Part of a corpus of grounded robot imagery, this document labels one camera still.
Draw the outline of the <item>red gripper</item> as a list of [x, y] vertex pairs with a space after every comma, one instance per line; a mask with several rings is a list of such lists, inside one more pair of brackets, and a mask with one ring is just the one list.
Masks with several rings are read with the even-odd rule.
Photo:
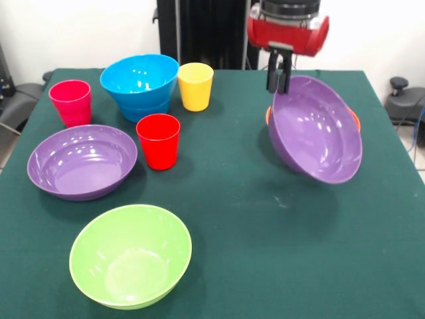
[[264, 10], [265, 4], [256, 3], [251, 9], [247, 20], [247, 34], [250, 44], [264, 50], [282, 47], [279, 64], [280, 79], [276, 63], [277, 50], [270, 51], [268, 59], [268, 77], [266, 88], [268, 92], [287, 94], [292, 73], [292, 53], [314, 57], [323, 47], [330, 26], [330, 18], [314, 13], [304, 17], [269, 15]]

